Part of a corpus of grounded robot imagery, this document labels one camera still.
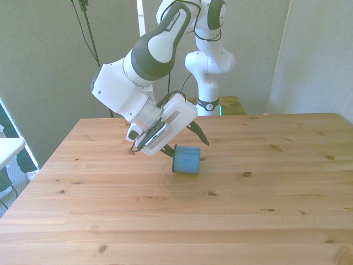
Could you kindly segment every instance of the blue cylinder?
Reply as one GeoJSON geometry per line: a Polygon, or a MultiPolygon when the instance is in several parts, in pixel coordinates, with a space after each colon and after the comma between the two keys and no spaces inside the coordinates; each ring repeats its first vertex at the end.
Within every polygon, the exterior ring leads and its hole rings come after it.
{"type": "Polygon", "coordinates": [[[201,149],[198,147],[175,145],[173,157],[173,172],[199,172],[201,149]]]}

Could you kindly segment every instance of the white table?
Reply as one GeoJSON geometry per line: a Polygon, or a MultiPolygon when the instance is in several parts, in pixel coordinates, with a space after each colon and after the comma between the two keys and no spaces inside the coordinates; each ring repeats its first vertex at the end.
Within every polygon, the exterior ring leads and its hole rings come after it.
{"type": "Polygon", "coordinates": [[[20,138],[0,138],[0,169],[6,166],[25,146],[20,138]]]}

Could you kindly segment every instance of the wood knot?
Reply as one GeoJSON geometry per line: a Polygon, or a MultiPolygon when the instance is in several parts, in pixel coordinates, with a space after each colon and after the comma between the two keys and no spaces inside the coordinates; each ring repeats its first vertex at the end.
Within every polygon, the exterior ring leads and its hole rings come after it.
{"type": "Polygon", "coordinates": [[[108,249],[108,245],[101,245],[98,249],[99,254],[103,254],[108,249]]]}
{"type": "Polygon", "coordinates": [[[325,136],[325,135],[326,135],[326,134],[323,133],[322,131],[315,130],[314,132],[317,133],[318,135],[322,135],[322,136],[325,136]]]}
{"type": "Polygon", "coordinates": [[[207,193],[207,196],[217,196],[217,193],[214,193],[214,192],[208,192],[208,193],[207,193]]]}
{"type": "Polygon", "coordinates": [[[280,148],[280,147],[278,147],[277,145],[270,145],[270,147],[271,147],[273,150],[283,152],[283,149],[280,148]]]}

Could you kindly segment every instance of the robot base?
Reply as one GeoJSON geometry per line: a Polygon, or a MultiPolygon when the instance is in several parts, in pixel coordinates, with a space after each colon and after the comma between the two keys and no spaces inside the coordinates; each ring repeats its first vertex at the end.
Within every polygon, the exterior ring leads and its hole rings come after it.
{"type": "Polygon", "coordinates": [[[218,105],[217,107],[215,107],[214,110],[212,111],[207,111],[204,107],[200,106],[200,105],[196,105],[197,108],[197,116],[220,116],[220,105],[218,105]]]}
{"type": "Polygon", "coordinates": [[[173,172],[199,172],[201,150],[198,147],[175,145],[174,151],[173,172]]]}

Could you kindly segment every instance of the wooden table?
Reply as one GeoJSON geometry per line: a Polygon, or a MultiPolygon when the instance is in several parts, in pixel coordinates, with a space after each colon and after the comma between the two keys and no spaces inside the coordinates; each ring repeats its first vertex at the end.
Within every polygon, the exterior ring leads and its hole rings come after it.
{"type": "Polygon", "coordinates": [[[80,120],[0,219],[0,264],[352,264],[353,128],[335,114],[198,117],[200,173],[80,120]]]}

